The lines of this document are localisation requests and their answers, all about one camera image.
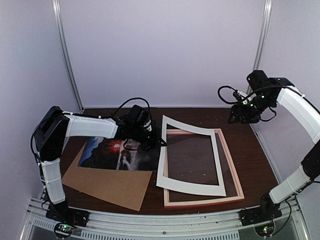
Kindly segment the white mat board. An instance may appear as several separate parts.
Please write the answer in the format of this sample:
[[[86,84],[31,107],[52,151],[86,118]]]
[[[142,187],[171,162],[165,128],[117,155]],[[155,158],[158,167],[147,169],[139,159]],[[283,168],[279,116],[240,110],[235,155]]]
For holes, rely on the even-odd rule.
[[[185,194],[201,195],[201,196],[221,196],[225,197],[226,189],[224,184],[223,173],[221,169],[220,156],[217,147],[215,130],[213,128],[202,128],[194,125],[189,125],[175,119],[172,119],[166,115],[162,116],[161,138],[167,140],[167,125],[178,128],[192,134],[198,134],[203,136],[209,136],[211,139],[211,149],[213,150],[215,169],[217,174],[218,185],[198,184],[180,181],[176,179],[164,176],[165,172],[165,159],[167,156],[167,147],[162,146],[160,148],[156,186]]]

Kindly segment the dalmatian dog photo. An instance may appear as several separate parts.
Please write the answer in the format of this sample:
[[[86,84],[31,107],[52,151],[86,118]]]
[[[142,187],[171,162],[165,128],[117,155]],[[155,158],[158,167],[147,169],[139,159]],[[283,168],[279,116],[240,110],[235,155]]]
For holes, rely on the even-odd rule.
[[[90,137],[84,147],[78,167],[119,170],[156,171],[160,148],[144,151],[135,140]]]

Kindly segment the clear acrylic sheet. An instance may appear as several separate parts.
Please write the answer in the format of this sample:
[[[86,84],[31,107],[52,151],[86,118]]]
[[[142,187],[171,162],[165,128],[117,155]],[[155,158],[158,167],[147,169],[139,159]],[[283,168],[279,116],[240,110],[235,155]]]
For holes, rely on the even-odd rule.
[[[228,165],[228,160],[215,134],[226,197],[237,196],[237,190]],[[211,149],[211,137],[199,134],[167,135],[167,176],[178,181],[218,185],[218,177]],[[170,202],[188,202],[226,198],[223,196],[192,195],[169,190]]]

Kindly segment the pink wooden picture frame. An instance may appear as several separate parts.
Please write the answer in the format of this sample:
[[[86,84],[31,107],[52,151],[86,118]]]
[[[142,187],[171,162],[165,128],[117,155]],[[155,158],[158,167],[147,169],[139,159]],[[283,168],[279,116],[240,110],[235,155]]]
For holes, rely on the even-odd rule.
[[[218,186],[220,163],[225,196],[195,195],[164,189],[165,208],[191,208],[242,201],[245,196],[228,145],[220,128],[214,129],[217,157],[211,137],[184,131],[167,130],[167,156],[164,176],[174,180],[209,186]]]

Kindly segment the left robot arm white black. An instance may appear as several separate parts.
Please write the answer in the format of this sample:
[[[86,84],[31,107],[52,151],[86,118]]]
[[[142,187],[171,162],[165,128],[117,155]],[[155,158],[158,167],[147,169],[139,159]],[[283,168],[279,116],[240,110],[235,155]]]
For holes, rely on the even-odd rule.
[[[66,195],[60,169],[65,139],[69,137],[134,140],[144,151],[167,145],[151,113],[141,106],[134,105],[128,114],[121,117],[90,116],[52,106],[34,129],[30,142],[35,144],[34,154],[40,165],[41,177],[49,201],[54,204],[51,211],[61,222],[72,218],[71,209],[63,204]]]

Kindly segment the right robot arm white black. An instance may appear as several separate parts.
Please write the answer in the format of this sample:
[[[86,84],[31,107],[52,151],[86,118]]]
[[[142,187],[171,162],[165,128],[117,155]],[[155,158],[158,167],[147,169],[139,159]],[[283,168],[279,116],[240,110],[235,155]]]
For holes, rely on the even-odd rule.
[[[270,130],[262,130],[276,156],[284,157],[280,169],[289,164],[290,157],[297,165],[292,173],[285,170],[283,181],[261,198],[256,216],[266,221],[276,212],[276,206],[320,176],[320,111],[285,77],[267,77],[263,70],[254,70],[246,80],[251,93],[233,90],[228,122],[261,123],[265,110],[274,112],[280,107],[284,116]]]

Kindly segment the brown backing board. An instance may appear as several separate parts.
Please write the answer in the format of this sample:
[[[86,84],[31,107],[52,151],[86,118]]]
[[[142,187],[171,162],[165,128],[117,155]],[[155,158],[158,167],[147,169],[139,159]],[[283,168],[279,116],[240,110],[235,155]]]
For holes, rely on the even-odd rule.
[[[84,149],[70,164],[62,183],[97,199],[140,211],[152,172],[79,167]]]

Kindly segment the right circuit board with leds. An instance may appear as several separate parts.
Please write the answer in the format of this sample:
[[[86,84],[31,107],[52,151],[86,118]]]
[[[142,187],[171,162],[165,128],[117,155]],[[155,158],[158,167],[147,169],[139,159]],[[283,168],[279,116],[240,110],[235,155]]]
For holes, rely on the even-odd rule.
[[[275,225],[273,223],[257,225],[254,227],[254,231],[259,237],[268,237],[274,233]]]

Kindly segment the circuit board with leds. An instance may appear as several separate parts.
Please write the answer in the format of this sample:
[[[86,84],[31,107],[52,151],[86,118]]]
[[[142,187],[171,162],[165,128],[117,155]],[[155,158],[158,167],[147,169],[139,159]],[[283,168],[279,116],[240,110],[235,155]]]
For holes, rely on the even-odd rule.
[[[74,233],[74,230],[74,227],[63,222],[58,222],[53,228],[53,232],[58,238],[68,238]]]
[[[254,231],[259,237],[268,237],[274,233],[275,225],[273,223],[257,225],[254,227]]]

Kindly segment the left circuit board with leds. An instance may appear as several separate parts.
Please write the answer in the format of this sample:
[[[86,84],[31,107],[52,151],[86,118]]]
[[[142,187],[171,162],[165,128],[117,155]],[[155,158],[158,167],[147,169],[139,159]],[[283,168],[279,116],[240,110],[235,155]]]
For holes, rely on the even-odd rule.
[[[58,222],[53,228],[53,232],[58,238],[68,238],[74,233],[74,230],[74,227],[63,222]]]

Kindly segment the right aluminium corner post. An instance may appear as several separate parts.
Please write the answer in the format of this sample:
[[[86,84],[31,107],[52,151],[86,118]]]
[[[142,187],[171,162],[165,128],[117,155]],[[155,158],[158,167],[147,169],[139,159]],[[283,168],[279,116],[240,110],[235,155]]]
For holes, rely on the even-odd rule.
[[[253,62],[252,70],[258,70],[261,67],[263,54],[268,38],[270,23],[272,17],[272,0],[264,1],[264,8],[262,12],[262,20],[260,26],[259,39],[257,43],[256,54]]]

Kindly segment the aluminium corner post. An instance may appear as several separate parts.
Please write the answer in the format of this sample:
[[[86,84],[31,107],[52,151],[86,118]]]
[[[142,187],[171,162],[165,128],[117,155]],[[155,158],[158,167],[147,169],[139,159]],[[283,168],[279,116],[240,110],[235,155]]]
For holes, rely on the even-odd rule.
[[[63,18],[62,18],[62,12],[61,12],[61,1],[60,0],[53,0],[52,1],[52,7],[53,7],[53,14],[57,26],[60,46],[62,50],[62,57],[67,73],[67,78],[71,86],[71,91],[73,94],[73,97],[75,99],[76,105],[80,112],[84,110],[84,106],[80,97],[80,93],[76,84],[74,71],[72,68],[72,63],[68,51],[66,36],[65,36],[65,30],[64,30],[64,24],[63,24]]]
[[[263,54],[268,38],[270,23],[272,17],[272,0],[264,1],[264,8],[262,12],[262,20],[260,26],[259,39],[257,43],[256,54],[253,62],[252,70],[258,70],[261,67]]]

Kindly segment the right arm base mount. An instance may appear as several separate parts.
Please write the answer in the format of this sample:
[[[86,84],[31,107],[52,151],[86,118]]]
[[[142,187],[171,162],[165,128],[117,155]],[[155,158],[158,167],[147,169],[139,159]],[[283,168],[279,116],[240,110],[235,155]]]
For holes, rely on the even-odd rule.
[[[280,203],[274,203],[268,196],[260,199],[260,206],[242,209],[238,214],[243,226],[271,221],[282,216]]]

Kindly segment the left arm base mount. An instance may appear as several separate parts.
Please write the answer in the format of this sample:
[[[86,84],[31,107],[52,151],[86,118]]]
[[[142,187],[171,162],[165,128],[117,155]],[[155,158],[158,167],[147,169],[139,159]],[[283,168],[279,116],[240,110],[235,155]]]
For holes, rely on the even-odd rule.
[[[72,227],[86,227],[90,213],[86,210],[70,208],[68,201],[53,204],[49,201],[49,206],[46,211],[46,218],[57,222],[66,223]]]

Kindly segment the left aluminium corner post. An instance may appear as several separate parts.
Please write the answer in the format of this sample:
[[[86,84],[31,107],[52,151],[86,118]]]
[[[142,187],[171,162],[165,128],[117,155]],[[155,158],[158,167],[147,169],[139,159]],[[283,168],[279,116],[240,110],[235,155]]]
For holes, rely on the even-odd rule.
[[[52,1],[52,7],[53,7],[53,14],[57,26],[60,46],[62,50],[62,57],[67,73],[67,78],[71,86],[71,91],[73,94],[73,97],[75,99],[76,105],[80,112],[84,110],[84,106],[80,97],[80,93],[76,84],[74,71],[72,68],[72,63],[68,51],[66,36],[65,36],[65,30],[64,30],[64,24],[63,24],[63,18],[62,18],[62,12],[61,12],[61,1],[60,0],[53,0]]]

